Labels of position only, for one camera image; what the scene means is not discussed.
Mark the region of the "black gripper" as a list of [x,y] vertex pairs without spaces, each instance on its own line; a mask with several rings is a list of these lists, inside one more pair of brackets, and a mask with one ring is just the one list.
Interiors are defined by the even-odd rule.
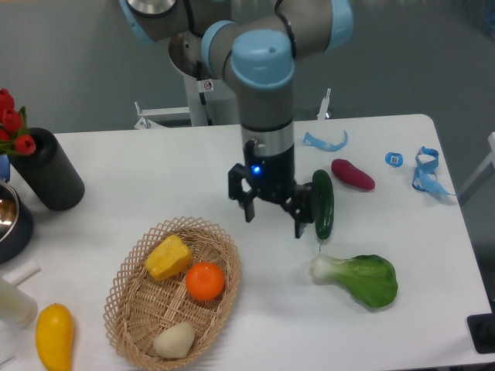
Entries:
[[[237,163],[228,172],[228,196],[244,210],[246,222],[254,219],[255,197],[282,205],[294,219],[295,238],[300,238],[306,226],[319,215],[319,195],[312,182],[295,184],[294,145],[276,155],[257,155],[253,139],[244,145],[244,164]],[[243,190],[246,179],[251,189]]]

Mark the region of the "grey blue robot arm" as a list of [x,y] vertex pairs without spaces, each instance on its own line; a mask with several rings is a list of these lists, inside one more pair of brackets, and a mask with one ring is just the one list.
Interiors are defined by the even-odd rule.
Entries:
[[295,181],[292,78],[301,58],[346,43],[353,33],[347,1],[278,1],[271,15],[245,24],[229,1],[123,1],[135,35],[185,39],[185,59],[201,80],[222,80],[237,98],[244,163],[228,173],[228,195],[254,218],[255,198],[274,203],[295,221],[300,237],[319,214],[312,183]]

